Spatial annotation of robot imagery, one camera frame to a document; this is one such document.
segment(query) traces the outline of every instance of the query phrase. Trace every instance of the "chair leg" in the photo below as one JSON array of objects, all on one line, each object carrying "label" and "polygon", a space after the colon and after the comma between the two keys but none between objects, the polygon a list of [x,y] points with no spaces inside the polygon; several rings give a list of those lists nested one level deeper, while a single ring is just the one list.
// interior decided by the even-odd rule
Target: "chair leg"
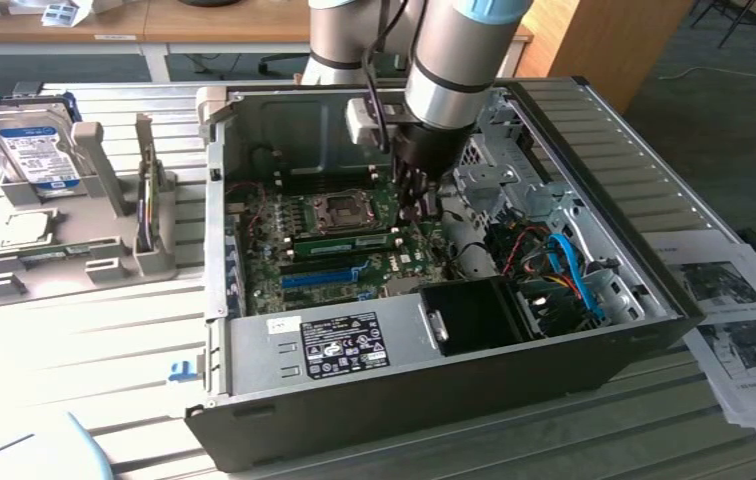
[{"label": "chair leg", "polygon": [[708,5],[708,8],[704,9],[704,12],[702,12],[702,15],[699,15],[699,18],[696,19],[696,21],[694,22],[694,24],[690,26],[690,28],[695,28],[696,24],[702,21],[702,19],[704,18],[704,16],[708,14],[708,12],[711,11],[711,9],[714,8],[714,5],[716,5],[716,1],[718,1],[718,0],[711,0],[711,4]]},{"label": "chair leg", "polygon": [[735,20],[735,22],[731,24],[731,28],[728,29],[728,33],[726,33],[726,37],[723,38],[723,41],[720,42],[720,44],[716,48],[723,48],[723,45],[726,45],[726,42],[728,41],[728,37],[731,37],[731,34],[735,33],[735,30],[738,29],[740,22],[743,22],[743,19],[747,16],[747,13],[750,13],[750,9],[752,8],[752,5],[755,5],[755,2],[756,2],[756,0],[750,0],[747,2],[747,4],[744,5],[743,11],[740,12],[740,15],[738,15],[738,19]]}]

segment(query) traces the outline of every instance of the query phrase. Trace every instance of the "table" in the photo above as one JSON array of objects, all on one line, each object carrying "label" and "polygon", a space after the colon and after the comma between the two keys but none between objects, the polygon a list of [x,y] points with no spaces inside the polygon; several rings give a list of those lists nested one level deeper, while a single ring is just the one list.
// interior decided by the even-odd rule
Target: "table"
[{"label": "table", "polygon": [[[173,281],[53,299],[37,309],[0,307],[0,358],[13,359],[0,363],[4,412],[72,411],[124,480],[756,478],[755,431],[726,421],[683,345],[636,362],[596,392],[234,477],[217,472],[170,416],[200,382],[165,384],[170,361],[205,342],[201,86],[45,87],[73,91],[85,118],[104,123],[118,171],[132,171],[138,161],[136,112],[153,116],[160,156],[180,175],[180,273]],[[524,86],[640,231],[719,228],[734,236],[593,90],[571,79],[525,80]],[[545,168],[559,175],[553,165]]]},{"label": "table", "polygon": [[[309,53],[309,41],[307,0],[242,0],[218,8],[140,0],[74,28],[42,27],[38,15],[0,17],[0,55],[142,55],[154,82],[170,82],[170,54]],[[532,34],[521,26],[500,76],[515,76],[529,41]]]}]

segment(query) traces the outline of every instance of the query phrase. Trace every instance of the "floor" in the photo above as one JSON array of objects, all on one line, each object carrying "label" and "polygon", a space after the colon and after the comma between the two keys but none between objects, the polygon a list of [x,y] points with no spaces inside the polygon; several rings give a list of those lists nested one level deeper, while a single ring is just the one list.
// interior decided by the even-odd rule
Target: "floor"
[{"label": "floor", "polygon": [[[627,119],[735,228],[756,228],[756,78],[698,71],[695,66],[756,73],[756,27],[742,26],[724,49],[716,43],[731,21],[711,13],[695,29],[687,18],[635,98]],[[170,57],[176,81],[268,78],[257,73],[260,55],[205,60],[214,70],[196,74],[185,56]],[[281,78],[304,69],[304,60],[273,64]],[[144,59],[116,56],[0,57],[0,92],[17,81],[148,81]]]}]

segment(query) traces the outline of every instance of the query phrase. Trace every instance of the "robotic arm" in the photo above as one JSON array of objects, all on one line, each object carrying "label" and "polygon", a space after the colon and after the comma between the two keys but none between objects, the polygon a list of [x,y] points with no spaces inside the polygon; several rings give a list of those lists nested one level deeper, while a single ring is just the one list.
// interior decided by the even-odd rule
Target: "robotic arm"
[{"label": "robotic arm", "polygon": [[400,202],[429,212],[488,99],[531,0],[311,0],[311,60],[303,84],[372,87],[375,51],[405,55],[403,98],[373,91],[349,104],[356,143],[393,154]]}]

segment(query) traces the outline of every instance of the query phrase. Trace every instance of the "blue hard drive label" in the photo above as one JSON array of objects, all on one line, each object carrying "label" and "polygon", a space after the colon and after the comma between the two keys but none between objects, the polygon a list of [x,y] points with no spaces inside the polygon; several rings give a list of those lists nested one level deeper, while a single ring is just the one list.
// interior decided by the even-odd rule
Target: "blue hard drive label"
[{"label": "blue hard drive label", "polygon": [[36,187],[61,190],[80,184],[70,155],[58,149],[61,135],[54,127],[0,129],[5,152]]},{"label": "blue hard drive label", "polygon": [[376,312],[303,322],[301,340],[315,380],[391,366]]}]

